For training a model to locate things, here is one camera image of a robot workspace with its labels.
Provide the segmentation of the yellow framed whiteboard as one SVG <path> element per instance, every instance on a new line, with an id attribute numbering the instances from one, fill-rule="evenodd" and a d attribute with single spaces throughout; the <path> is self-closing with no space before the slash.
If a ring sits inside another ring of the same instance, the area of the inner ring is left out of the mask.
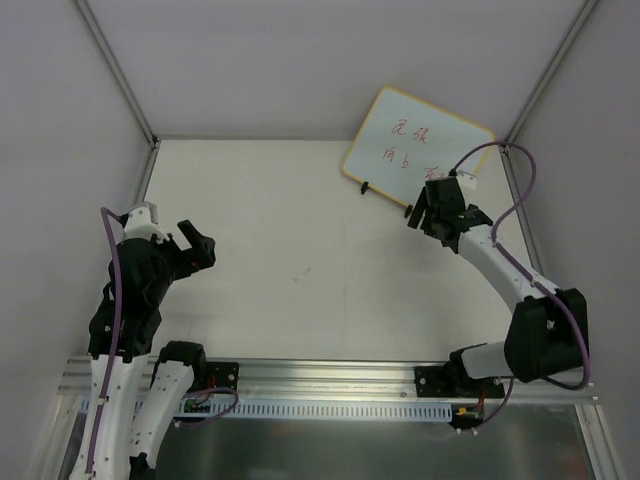
<path id="1" fill-rule="evenodd" d="M 387 86 L 377 94 L 342 171 L 406 207 L 427 180 L 447 175 L 469 151 L 495 139 L 471 120 Z"/>

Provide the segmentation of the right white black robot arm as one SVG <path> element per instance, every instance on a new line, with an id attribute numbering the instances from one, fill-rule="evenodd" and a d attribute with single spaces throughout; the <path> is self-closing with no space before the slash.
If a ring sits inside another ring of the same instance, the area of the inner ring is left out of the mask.
<path id="1" fill-rule="evenodd" d="M 426 181 L 408 220 L 412 229 L 459 255 L 493 287 L 511 321 L 504 340 L 452 352 L 438 375 L 459 396 L 485 380 L 543 380 L 582 390 L 590 380 L 587 302 L 529 270 L 499 240 L 498 225 L 466 202 L 456 177 Z"/>

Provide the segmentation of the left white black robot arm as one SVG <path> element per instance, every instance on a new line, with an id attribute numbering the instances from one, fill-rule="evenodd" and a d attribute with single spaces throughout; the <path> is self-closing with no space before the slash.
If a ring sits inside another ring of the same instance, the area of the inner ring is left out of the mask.
<path id="1" fill-rule="evenodd" d="M 148 399 L 135 402 L 162 321 L 169 287 L 214 266 L 215 241 L 188 220 L 178 228 L 189 246 L 162 237 L 153 222 L 122 219 L 126 236 L 107 236 L 109 281 L 89 323 L 91 392 L 74 479 L 150 479 L 155 454 L 183 395 L 208 379 L 203 345 L 170 341 L 154 365 Z"/>

